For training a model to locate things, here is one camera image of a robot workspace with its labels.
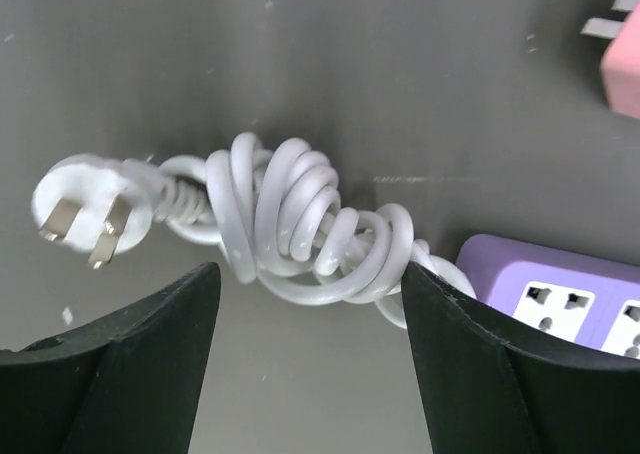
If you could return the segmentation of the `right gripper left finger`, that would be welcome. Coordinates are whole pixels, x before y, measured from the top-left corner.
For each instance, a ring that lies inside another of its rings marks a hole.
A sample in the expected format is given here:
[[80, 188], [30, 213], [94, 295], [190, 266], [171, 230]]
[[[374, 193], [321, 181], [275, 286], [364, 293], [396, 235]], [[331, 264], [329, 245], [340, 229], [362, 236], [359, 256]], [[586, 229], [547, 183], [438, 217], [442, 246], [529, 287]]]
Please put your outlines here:
[[90, 323], [2, 350], [2, 452], [188, 452], [220, 297], [220, 269], [205, 263]]

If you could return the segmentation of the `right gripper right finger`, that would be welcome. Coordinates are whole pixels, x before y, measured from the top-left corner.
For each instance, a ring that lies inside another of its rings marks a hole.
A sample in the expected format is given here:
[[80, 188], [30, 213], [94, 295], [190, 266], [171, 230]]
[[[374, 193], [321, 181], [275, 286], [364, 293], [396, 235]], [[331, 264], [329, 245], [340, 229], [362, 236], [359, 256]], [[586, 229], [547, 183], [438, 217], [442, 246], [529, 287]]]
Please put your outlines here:
[[638, 361], [537, 331], [415, 263], [402, 300], [433, 452], [638, 453]]

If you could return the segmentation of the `purple power strip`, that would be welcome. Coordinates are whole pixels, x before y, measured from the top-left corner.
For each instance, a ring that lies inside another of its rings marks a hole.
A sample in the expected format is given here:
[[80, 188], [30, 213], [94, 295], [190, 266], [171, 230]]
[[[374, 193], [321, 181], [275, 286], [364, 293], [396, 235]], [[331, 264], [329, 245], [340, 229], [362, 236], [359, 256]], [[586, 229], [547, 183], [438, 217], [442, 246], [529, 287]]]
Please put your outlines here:
[[639, 357], [639, 268], [488, 234], [456, 265], [479, 301], [529, 327], [610, 354]]

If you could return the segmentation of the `pink cube plug adapter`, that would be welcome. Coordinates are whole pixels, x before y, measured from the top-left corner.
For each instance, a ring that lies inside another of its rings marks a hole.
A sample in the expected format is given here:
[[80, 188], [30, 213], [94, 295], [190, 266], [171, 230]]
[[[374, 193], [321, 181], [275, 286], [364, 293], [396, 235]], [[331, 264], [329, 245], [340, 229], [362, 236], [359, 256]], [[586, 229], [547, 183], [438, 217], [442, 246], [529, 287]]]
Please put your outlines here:
[[639, 0], [614, 0], [612, 11], [623, 21], [590, 18], [581, 34], [609, 40], [600, 61], [600, 76], [609, 109], [639, 119]]

